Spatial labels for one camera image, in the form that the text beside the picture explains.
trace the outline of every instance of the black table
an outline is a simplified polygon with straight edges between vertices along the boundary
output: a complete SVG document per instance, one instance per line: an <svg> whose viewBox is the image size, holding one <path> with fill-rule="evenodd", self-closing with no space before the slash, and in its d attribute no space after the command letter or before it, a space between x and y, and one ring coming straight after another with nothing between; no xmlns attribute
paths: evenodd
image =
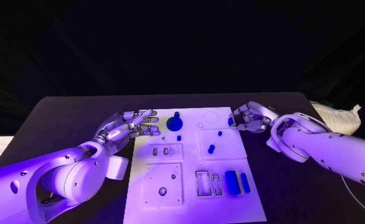
<svg viewBox="0 0 365 224"><path fill-rule="evenodd" d="M77 146L92 138L99 123L116 111L219 106L235 109L250 100L273 107L279 114L299 111L318 119L299 93L46 97L0 156L0 167ZM265 145L268 132L240 132L240 136L268 223L363 222L365 210L350 197L340 176L312 159L298 163L276 153ZM132 145L134 141L118 153L128 159ZM105 179L93 198L50 223L122 222L129 165L123 180ZM365 187L351 181L349 187L365 202Z"/></svg>

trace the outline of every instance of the robotic arm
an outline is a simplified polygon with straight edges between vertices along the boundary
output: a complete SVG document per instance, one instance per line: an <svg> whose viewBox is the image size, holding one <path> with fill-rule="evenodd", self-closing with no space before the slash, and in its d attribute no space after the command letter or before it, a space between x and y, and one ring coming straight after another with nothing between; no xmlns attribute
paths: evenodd
<svg viewBox="0 0 365 224"><path fill-rule="evenodd" d="M47 223L96 194L103 178L122 180L128 160L113 155L142 135L160 135L152 110L115 113L90 141L0 168L0 224ZM50 192L38 202L35 185Z"/></svg>
<svg viewBox="0 0 365 224"><path fill-rule="evenodd" d="M245 124L235 124L242 116ZM304 162L311 157L320 166L365 184L365 140L334 133L302 113L278 116L271 108L250 101L229 115L227 124L237 130L262 132L271 126L266 145L289 159Z"/></svg>

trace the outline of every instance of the white cable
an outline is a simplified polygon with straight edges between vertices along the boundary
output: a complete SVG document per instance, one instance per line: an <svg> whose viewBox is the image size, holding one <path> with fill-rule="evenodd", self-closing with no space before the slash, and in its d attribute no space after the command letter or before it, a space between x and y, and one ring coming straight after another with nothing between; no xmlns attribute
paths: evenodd
<svg viewBox="0 0 365 224"><path fill-rule="evenodd" d="M361 208L365 209L365 206L363 206L363 204L359 202L359 200L356 199L356 197L354 197L354 195L353 195L353 193L351 193L351 191L350 191L350 189L349 189L349 187L347 187L347 184L346 184L346 181L344 181L344 178L343 178L343 176L340 176L341 177L341 181L343 181L343 183L344 183L344 186L346 186L346 188L347 188L347 192L349 192L349 194L351 195L351 197L354 198L354 200L357 201L357 203L359 203L359 205L361 206Z"/></svg>

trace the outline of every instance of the dark curtain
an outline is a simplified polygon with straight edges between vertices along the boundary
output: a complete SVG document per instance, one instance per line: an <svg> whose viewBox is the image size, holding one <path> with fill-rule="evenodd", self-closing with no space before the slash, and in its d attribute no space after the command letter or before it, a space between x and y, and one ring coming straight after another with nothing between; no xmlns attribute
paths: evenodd
<svg viewBox="0 0 365 224"><path fill-rule="evenodd" d="M363 100L363 0L0 4L1 134L47 95L301 91L337 108Z"/></svg>

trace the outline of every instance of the blue object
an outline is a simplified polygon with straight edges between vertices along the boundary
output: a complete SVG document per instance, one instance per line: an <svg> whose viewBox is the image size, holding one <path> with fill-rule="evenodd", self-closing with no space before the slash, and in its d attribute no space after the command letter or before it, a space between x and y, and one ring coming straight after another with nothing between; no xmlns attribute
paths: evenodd
<svg viewBox="0 0 365 224"><path fill-rule="evenodd" d="M226 171L224 175L226 175L226 186L227 186L229 195L237 195L240 193L240 189L237 185L235 171L233 170Z"/></svg>
<svg viewBox="0 0 365 224"><path fill-rule="evenodd" d="M174 112L172 117L167 119L165 126L171 131L178 131L180 128L183 127L183 121L180 120L178 117L180 117L178 112Z"/></svg>
<svg viewBox="0 0 365 224"><path fill-rule="evenodd" d="M214 146L213 146L213 145L210 145L210 146L209 146L209 149L207 149L207 153L209 153L209 154L211 154L211 153L213 153L213 151L214 151Z"/></svg>
<svg viewBox="0 0 365 224"><path fill-rule="evenodd" d="M240 174L240 181L242 181L243 191L250 192L245 173Z"/></svg>
<svg viewBox="0 0 365 224"><path fill-rule="evenodd" d="M230 126L233 124L233 119L227 118L227 125Z"/></svg>

